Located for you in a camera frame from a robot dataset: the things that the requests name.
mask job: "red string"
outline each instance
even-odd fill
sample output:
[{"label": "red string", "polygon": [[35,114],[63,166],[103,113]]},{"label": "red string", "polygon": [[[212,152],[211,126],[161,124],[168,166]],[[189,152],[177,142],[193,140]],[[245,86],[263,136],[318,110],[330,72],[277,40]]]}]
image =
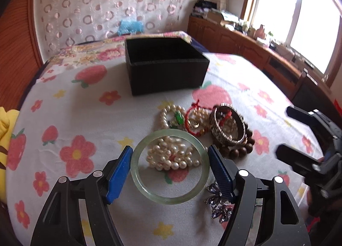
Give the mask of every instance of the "red string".
[{"label": "red string", "polygon": [[224,118],[220,121],[218,125],[223,126],[224,122],[228,120],[230,117],[231,117],[231,111],[228,111],[227,114],[224,116]]},{"label": "red string", "polygon": [[188,118],[189,118],[189,113],[192,109],[198,109],[198,108],[203,108],[203,109],[208,109],[208,110],[211,110],[211,108],[205,108],[205,107],[201,107],[199,106],[199,100],[197,100],[196,103],[191,103],[191,107],[188,109],[188,111],[186,111],[186,114],[185,114],[185,121],[184,121],[184,126],[185,126],[185,129],[187,132],[189,132],[191,135],[195,136],[195,137],[200,137],[201,136],[201,133],[200,132],[193,132],[190,130],[190,127],[189,127],[189,122],[188,122]]}]

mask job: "bedsheet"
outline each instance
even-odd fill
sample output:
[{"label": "bedsheet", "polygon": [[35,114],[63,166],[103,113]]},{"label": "bedsheet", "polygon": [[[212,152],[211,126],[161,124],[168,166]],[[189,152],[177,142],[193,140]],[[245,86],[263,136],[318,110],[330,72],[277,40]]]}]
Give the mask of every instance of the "bedsheet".
[{"label": "bedsheet", "polygon": [[[277,145],[287,143],[315,158],[322,156],[306,125],[285,114],[291,102],[255,66],[240,56],[205,53],[210,64],[203,86],[133,97],[125,65],[124,44],[117,39],[69,47],[28,94],[11,140],[6,187],[13,229],[24,246],[30,245],[40,211],[58,178],[85,178],[117,158],[124,146],[133,148],[160,128],[159,113],[166,105],[189,108],[227,102],[240,112],[256,140],[254,150],[236,160],[254,176],[283,177],[297,203],[306,191],[302,177],[275,158]],[[211,135],[199,138],[211,145]],[[140,160],[146,185],[164,196],[186,192],[198,180],[200,168],[158,172]],[[212,173],[208,184],[213,182]],[[145,198],[128,175],[120,197],[109,206],[124,245],[217,245],[226,224],[210,218],[204,189],[195,198],[166,206]],[[80,201],[83,232],[94,245],[85,202]],[[247,245],[254,245],[258,216]]]}]

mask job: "green bangle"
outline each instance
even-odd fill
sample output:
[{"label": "green bangle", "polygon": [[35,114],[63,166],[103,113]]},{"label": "green bangle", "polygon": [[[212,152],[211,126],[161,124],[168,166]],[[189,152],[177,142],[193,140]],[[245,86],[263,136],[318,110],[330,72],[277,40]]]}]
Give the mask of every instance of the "green bangle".
[{"label": "green bangle", "polygon": [[[141,178],[139,175],[138,163],[139,163],[140,155],[143,152],[144,148],[146,148],[146,146],[150,144],[152,141],[154,141],[155,139],[158,139],[164,136],[176,136],[176,137],[180,137],[180,138],[187,140],[196,148],[196,150],[199,152],[199,155],[202,158],[202,174],[198,183],[191,191],[179,197],[174,197],[174,198],[162,197],[155,193],[152,193],[151,191],[148,191],[146,186],[141,181]],[[198,141],[191,134],[185,131],[179,130],[179,129],[162,129],[162,130],[155,131],[151,133],[150,135],[147,135],[136,146],[132,155],[132,159],[131,159],[131,174],[132,174],[134,184],[136,185],[138,190],[150,200],[156,203],[164,204],[164,205],[176,205],[179,203],[184,203],[192,199],[198,193],[200,193],[203,187],[205,186],[206,181],[208,180],[209,168],[210,168],[210,165],[209,165],[208,154],[206,152],[206,149],[201,144],[201,142]]]}]

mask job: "yellow fabric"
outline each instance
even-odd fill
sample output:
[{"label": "yellow fabric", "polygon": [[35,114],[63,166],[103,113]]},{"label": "yellow fabric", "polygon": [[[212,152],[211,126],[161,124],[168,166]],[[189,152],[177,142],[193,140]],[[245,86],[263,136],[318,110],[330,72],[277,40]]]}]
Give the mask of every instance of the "yellow fabric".
[{"label": "yellow fabric", "polygon": [[0,107],[0,139],[5,135],[10,127],[10,120],[7,117],[4,107]]},{"label": "yellow fabric", "polygon": [[[12,131],[17,121],[19,111],[9,110],[7,113],[0,107],[0,146],[6,150],[10,145]],[[6,166],[7,155],[0,151],[0,162]],[[0,201],[7,204],[6,200],[6,171],[0,169]]]}]

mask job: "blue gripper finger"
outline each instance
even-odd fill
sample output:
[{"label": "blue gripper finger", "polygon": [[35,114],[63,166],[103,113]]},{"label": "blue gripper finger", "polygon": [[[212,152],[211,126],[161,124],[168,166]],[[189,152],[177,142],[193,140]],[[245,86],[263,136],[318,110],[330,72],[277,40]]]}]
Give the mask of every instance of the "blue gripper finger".
[{"label": "blue gripper finger", "polygon": [[131,168],[131,158],[133,149],[126,146],[117,159],[116,168],[108,182],[108,193],[106,195],[107,204],[111,204],[120,196],[125,180]]}]

